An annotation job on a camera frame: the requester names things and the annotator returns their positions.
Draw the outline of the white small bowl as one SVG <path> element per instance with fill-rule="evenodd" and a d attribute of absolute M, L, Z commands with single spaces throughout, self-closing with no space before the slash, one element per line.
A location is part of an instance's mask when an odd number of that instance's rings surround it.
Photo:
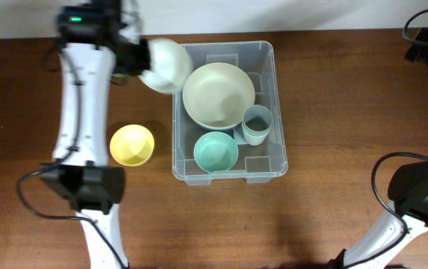
<path fill-rule="evenodd" d="M 162 94 L 181 91 L 193 72 L 193 61 L 185 48 L 167 38 L 149 40 L 148 46 L 150 69 L 142 71 L 138 78 Z"/>

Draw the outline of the yellow small bowl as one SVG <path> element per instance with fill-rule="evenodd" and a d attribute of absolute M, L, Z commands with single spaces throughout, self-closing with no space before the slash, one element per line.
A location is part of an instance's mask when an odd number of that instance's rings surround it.
<path fill-rule="evenodd" d="M 127 125 L 118 129 L 110 141 L 110 153 L 118 163 L 139 167 L 153 154 L 155 139 L 150 130 L 141 125 Z"/>

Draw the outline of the mint green small bowl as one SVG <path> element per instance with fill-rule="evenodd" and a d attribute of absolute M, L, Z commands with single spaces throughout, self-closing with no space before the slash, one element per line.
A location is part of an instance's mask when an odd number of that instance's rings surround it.
<path fill-rule="evenodd" d="M 193 148 L 196 164 L 207 173 L 227 171 L 238 160 L 239 149 L 234 139 L 224 132 L 208 132 L 201 136 Z"/>

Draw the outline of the grey cup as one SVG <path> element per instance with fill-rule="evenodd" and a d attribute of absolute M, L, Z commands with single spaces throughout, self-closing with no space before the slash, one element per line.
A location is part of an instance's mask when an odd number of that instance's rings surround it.
<path fill-rule="evenodd" d="M 272 112 L 263 105 L 253 105 L 252 107 L 248 108 L 243 115 L 242 125 L 248 126 L 253 124 L 272 127 Z"/>

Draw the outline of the cream cup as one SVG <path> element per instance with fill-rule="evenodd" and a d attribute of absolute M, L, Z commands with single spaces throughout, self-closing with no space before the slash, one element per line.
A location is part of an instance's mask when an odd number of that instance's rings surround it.
<path fill-rule="evenodd" d="M 258 146 L 262 144 L 266 138 L 267 138 L 266 135 L 253 136 L 250 134 L 244 134 L 244 140 L 251 146 Z"/>

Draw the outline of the blue plate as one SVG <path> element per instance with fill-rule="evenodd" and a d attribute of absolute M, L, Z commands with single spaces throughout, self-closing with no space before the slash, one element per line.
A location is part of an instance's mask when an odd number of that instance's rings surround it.
<path fill-rule="evenodd" d="M 213 127 L 213 126 L 207 126 L 205 124 L 201 124 L 201 123 L 196 123 L 198 126 L 207 129 L 209 131 L 214 131 L 214 132 L 227 132 L 229 130 L 232 130 L 235 125 L 233 126 L 224 126 L 224 127 Z"/>

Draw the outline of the mint green cup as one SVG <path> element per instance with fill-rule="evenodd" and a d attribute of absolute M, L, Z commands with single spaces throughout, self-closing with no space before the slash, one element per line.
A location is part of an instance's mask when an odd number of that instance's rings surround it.
<path fill-rule="evenodd" d="M 244 133 L 244 137 L 247 137 L 248 139 L 253 139 L 253 138 L 266 138 L 266 136 L 269 135 L 272 127 L 271 126 L 263 126 L 260 124 L 253 124 L 253 125 L 248 125 L 242 126 L 243 129 L 243 133 Z"/>

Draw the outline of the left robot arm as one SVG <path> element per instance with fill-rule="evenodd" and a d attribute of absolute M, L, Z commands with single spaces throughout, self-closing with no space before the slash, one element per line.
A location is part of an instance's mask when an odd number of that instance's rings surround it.
<path fill-rule="evenodd" d="M 81 223 L 92 268 L 128 268 L 119 209 L 125 172 L 108 164 L 106 122 L 113 76 L 150 68 L 136 1 L 83 1 L 56 18 L 63 91 L 52 164 L 41 179 Z"/>

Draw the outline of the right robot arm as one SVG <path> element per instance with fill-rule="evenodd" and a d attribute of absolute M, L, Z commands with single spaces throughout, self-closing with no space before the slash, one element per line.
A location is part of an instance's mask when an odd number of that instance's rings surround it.
<path fill-rule="evenodd" d="M 413 239 L 428 232 L 428 156 L 411 152 L 388 153 L 373 166 L 393 157 L 413 158 L 399 167 L 388 186 L 388 200 L 378 221 L 354 246 L 342 250 L 328 268 L 390 268 L 391 260 Z"/>

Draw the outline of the clear plastic storage bin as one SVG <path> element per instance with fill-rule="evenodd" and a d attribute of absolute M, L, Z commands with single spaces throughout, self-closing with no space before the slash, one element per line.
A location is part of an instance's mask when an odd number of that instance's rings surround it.
<path fill-rule="evenodd" d="M 188 116 L 182 94 L 173 95 L 173 175 L 187 185 L 210 185 L 214 179 L 243 178 L 248 184 L 266 183 L 283 176 L 288 170 L 288 155 L 282 126 L 282 114 L 276 80 L 273 46 L 267 41 L 230 43 L 185 43 L 193 68 L 222 62 L 242 69 L 255 88 L 255 104 L 267 107 L 273 114 L 272 129 L 258 146 L 238 145 L 239 156 L 228 171 L 207 173 L 195 162 L 196 141 L 209 130 Z"/>

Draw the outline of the white label in bin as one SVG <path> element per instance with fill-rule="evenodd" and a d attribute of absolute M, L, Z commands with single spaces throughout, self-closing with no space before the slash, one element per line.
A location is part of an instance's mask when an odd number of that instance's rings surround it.
<path fill-rule="evenodd" d="M 233 138 L 237 145 L 245 145 L 246 141 L 244 140 L 244 134 L 242 129 L 234 129 L 233 130 Z"/>

